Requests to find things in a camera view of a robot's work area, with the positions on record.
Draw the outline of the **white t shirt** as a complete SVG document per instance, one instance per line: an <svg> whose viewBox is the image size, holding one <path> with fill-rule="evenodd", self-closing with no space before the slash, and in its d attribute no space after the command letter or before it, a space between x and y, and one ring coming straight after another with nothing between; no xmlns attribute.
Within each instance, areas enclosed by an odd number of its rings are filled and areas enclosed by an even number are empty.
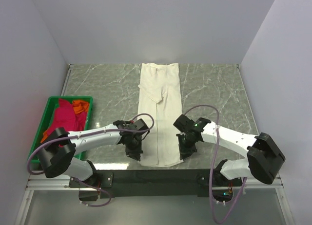
<svg viewBox="0 0 312 225"><path fill-rule="evenodd" d="M179 66L177 63L141 65L138 113L148 113L150 133L142 142L140 164L146 167L171 167L180 164L178 131L173 126L182 114Z"/></svg>

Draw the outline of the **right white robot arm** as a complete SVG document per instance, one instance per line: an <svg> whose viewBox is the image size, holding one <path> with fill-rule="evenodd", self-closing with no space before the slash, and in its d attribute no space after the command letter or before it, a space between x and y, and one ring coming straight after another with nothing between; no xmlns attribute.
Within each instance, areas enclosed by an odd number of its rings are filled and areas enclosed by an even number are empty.
<svg viewBox="0 0 312 225"><path fill-rule="evenodd" d="M193 121L183 114L174 122L174 127L180 132L177 137L183 159L197 151L197 142L224 147L242 156L238 160L224 159L217 166L215 159L211 161L211 179L221 186L230 180L248 177L271 185L286 160L272 137L263 132L260 135L245 134L206 118Z"/></svg>

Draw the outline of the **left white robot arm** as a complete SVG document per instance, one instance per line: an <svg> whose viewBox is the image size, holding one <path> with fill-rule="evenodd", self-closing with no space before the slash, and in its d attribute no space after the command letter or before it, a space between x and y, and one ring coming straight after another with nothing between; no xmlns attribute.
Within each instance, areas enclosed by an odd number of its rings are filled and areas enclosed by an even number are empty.
<svg viewBox="0 0 312 225"><path fill-rule="evenodd" d="M63 127L55 129L43 142L37 157L46 178L55 178L65 174L76 177L86 187L96 184L96 170L90 161L82 161L75 156L101 146L119 145L126 147L126 154L138 160L142 154L142 138L149 132L148 125L139 119L133 121L118 120L105 127L69 131Z"/></svg>

